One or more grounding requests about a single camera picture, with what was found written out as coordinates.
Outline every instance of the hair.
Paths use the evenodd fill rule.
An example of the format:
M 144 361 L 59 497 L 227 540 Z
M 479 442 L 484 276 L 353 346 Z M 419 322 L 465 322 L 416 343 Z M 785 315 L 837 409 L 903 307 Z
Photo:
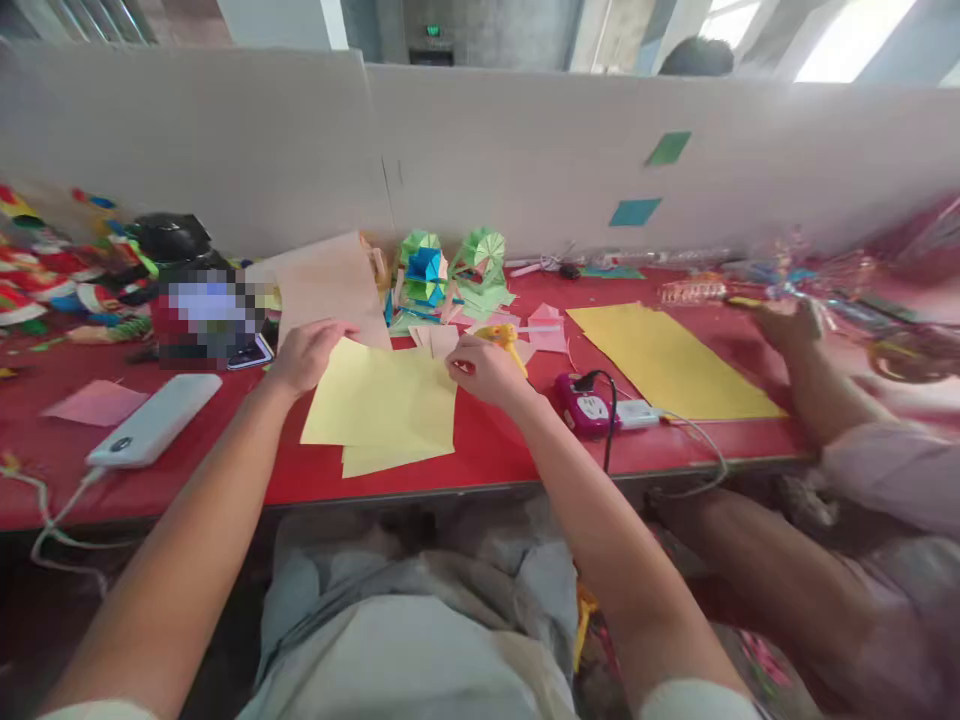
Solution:
M 667 55 L 661 75 L 722 77 L 733 72 L 733 50 L 723 40 L 689 37 Z

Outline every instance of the glue gun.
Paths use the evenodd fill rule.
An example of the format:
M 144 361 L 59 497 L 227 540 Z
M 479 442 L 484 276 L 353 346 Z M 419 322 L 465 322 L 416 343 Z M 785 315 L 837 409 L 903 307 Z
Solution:
M 523 364 L 523 360 L 521 360 L 520 356 L 517 355 L 517 348 L 514 345 L 514 343 L 517 341 L 517 328 L 515 328 L 512 324 L 504 323 L 503 325 L 489 325 L 487 327 L 482 327 L 477 330 L 474 335 L 478 338 L 496 343 L 510 353 L 517 365 L 520 367 L 520 372 L 523 373 L 524 377 L 527 377 L 527 366 Z

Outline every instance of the hand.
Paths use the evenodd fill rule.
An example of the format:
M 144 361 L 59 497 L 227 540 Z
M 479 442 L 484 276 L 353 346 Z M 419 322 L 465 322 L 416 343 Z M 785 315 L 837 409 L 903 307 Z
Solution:
M 763 337 L 781 355 L 812 347 L 823 338 L 822 311 L 807 298 L 798 303 L 792 315 L 771 310 L 765 305 L 750 312 Z
M 294 400 L 310 392 L 323 377 L 330 353 L 340 338 L 359 329 L 351 323 L 329 318 L 294 328 L 267 375 L 270 386 L 289 392 Z
M 461 336 L 446 362 L 457 385 L 508 414 L 529 398 L 539 397 L 510 353 L 489 340 Z

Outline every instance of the person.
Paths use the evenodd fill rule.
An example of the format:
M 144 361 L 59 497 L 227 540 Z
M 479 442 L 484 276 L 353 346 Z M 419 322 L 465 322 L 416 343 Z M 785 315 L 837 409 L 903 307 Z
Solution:
M 724 40 L 688 37 L 670 51 L 660 75 L 724 77 L 733 72 L 733 50 Z
M 879 531 L 877 547 L 834 554 L 728 490 L 666 502 L 661 519 L 854 709 L 960 717 L 960 446 L 898 421 L 834 367 L 813 303 L 752 312 L 786 362 L 828 488 L 881 513 L 857 528 Z
M 287 411 L 352 331 L 323 320 L 290 333 L 110 592 L 46 700 L 47 720 L 177 717 L 257 524 Z M 760 717 L 657 540 L 512 358 L 465 335 L 447 366 L 519 428 L 552 515 L 521 509 L 539 528 L 532 540 L 478 528 L 460 545 L 472 557 L 405 556 L 377 527 L 351 545 L 293 518 L 277 540 L 258 687 L 240 717 L 574 717 L 569 551 L 603 609 L 634 716 Z M 545 529 L 554 516 L 569 550 Z

